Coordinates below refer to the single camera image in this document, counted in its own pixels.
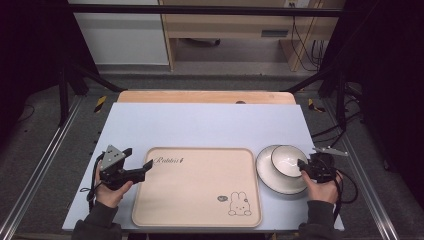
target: cabinet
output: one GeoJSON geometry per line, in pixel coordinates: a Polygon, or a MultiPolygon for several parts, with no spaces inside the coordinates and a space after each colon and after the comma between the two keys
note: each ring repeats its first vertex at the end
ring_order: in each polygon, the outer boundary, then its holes
{"type": "MultiPolygon", "coordinates": [[[[69,0],[74,4],[157,5],[156,0],[69,0]]],[[[159,14],[75,13],[97,65],[168,65],[159,14]]]]}
{"type": "MultiPolygon", "coordinates": [[[[204,5],[204,6],[248,6],[284,7],[286,0],[159,0],[162,5],[204,5]]],[[[308,8],[343,8],[344,0],[309,0],[308,8]]],[[[291,37],[293,17],[290,16],[229,16],[229,15],[162,15],[168,61],[171,69],[175,63],[175,49],[179,38],[277,38],[288,59],[290,69],[296,71],[299,59],[293,50],[291,37]]],[[[299,56],[304,54],[302,42],[308,40],[329,40],[337,18],[296,17],[293,44],[299,56]]]]}

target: wooden board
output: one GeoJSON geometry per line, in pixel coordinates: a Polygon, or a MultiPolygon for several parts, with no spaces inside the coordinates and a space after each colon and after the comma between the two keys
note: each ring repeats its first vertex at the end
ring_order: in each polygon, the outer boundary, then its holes
{"type": "Polygon", "coordinates": [[[253,154],[243,148],[153,148],[138,186],[138,226],[255,227],[262,219],[253,154]]]}
{"type": "Polygon", "coordinates": [[[296,104],[291,93],[265,91],[124,91],[118,102],[296,104]]]}

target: gray floor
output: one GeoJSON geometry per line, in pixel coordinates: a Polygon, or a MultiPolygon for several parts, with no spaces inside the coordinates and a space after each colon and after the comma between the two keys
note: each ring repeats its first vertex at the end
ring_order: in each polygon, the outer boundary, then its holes
{"type": "MultiPolygon", "coordinates": [[[[181,42],[173,72],[155,66],[105,66],[101,70],[106,79],[130,89],[278,91],[313,74],[302,69],[295,73],[290,72],[276,40],[226,39],[218,47],[199,47],[181,42]]],[[[17,228],[18,234],[69,234],[61,230],[68,211],[67,206],[78,190],[108,111],[118,96],[91,80],[87,80],[87,83],[90,92],[83,97],[70,130],[17,228]],[[105,105],[100,113],[94,113],[97,100],[103,95],[107,96],[105,105]]],[[[334,125],[328,111],[322,113],[308,108],[310,98],[317,107],[330,110],[326,103],[330,103],[330,108],[332,106],[332,99],[323,101],[318,98],[318,86],[319,83],[313,84],[295,94],[311,134],[334,125]]],[[[0,149],[0,181],[3,183],[0,192],[1,221],[11,211],[57,130],[57,87],[34,94],[27,100],[27,104],[34,107],[33,114],[31,115],[32,108],[27,107],[22,118],[30,118],[15,126],[10,141],[0,149]]],[[[349,110],[347,115],[359,110],[354,102],[349,103],[346,108],[349,110]]],[[[314,140],[328,139],[335,134],[336,132],[332,132],[314,140]]],[[[401,177],[384,170],[382,157],[366,126],[361,123],[361,117],[354,118],[349,123],[344,141],[351,143],[400,239],[424,239],[423,210],[415,202],[401,177]]],[[[316,146],[325,147],[331,142],[316,142],[316,146]]],[[[345,150],[343,143],[339,142],[335,148],[345,150]]],[[[337,157],[336,166],[355,176],[349,161],[351,160],[348,158],[337,157]]],[[[352,189],[349,184],[345,186],[345,199],[353,196],[352,189]]],[[[362,189],[356,202],[343,206],[341,216],[346,228],[344,239],[383,239],[362,189]]],[[[279,239],[292,238],[293,235],[289,233],[279,235],[279,239]]]]}

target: sleeve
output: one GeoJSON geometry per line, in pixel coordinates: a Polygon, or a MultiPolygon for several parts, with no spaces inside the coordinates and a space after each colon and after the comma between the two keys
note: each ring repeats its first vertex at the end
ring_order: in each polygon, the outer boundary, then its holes
{"type": "Polygon", "coordinates": [[[121,225],[112,223],[118,207],[109,208],[97,202],[84,221],[78,220],[72,232],[72,240],[120,240],[121,225]]]}
{"type": "Polygon", "coordinates": [[[333,207],[323,201],[308,201],[308,222],[299,226],[300,239],[341,239],[340,231],[334,229],[333,207]]]}

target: wooden edge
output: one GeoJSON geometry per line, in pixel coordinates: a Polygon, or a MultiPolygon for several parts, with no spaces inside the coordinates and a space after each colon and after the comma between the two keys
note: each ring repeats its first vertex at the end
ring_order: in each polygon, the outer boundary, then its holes
{"type": "Polygon", "coordinates": [[[296,104],[293,94],[265,91],[137,91],[122,92],[117,102],[125,103],[248,103],[296,104]]]}
{"type": "Polygon", "coordinates": [[[290,67],[290,71],[296,72],[298,66],[297,62],[302,56],[298,56],[294,49],[298,48],[298,46],[300,45],[300,41],[293,40],[294,47],[291,41],[292,40],[280,39],[279,42],[281,48],[283,49],[283,53],[286,56],[287,64],[290,67]]]}

